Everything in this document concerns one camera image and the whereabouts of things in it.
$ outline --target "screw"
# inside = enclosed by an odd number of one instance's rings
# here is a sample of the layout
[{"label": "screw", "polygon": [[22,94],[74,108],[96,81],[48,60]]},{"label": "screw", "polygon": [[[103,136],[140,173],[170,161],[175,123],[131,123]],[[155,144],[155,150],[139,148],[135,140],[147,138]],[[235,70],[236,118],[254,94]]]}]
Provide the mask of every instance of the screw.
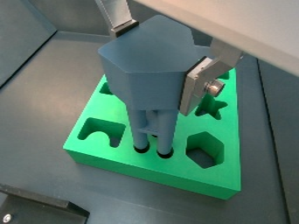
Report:
[{"label": "screw", "polygon": [[4,223],[8,223],[12,220],[14,216],[11,214],[7,214],[4,216]]},{"label": "screw", "polygon": [[226,84],[220,80],[214,80],[212,82],[208,83],[206,91],[211,96],[218,97],[222,89],[224,88],[224,85]]}]

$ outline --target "gray table surface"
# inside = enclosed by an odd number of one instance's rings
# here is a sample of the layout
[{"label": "gray table surface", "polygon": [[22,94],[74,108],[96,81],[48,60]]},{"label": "gray table surface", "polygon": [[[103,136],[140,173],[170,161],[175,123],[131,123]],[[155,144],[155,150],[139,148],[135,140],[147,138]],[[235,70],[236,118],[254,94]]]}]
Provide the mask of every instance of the gray table surface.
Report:
[{"label": "gray table surface", "polygon": [[259,61],[284,196],[292,223],[299,223],[299,79]]},{"label": "gray table surface", "polygon": [[242,192],[231,200],[76,164],[62,149],[99,83],[108,38],[58,32],[0,90],[0,182],[66,199],[96,223],[288,223],[258,61],[238,65]]}]

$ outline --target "green foam block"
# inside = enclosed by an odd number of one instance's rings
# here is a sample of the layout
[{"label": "green foam block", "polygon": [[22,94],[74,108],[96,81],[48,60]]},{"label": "green foam block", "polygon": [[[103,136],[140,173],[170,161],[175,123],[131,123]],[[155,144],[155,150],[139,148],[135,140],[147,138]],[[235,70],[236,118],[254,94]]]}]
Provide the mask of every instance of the green foam block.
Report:
[{"label": "green foam block", "polygon": [[154,136],[150,151],[135,151],[126,104],[110,93],[106,76],[63,148],[79,163],[228,199],[240,190],[235,70],[220,79],[226,82],[220,96],[206,95],[191,114],[179,115],[171,158],[156,154]]}]

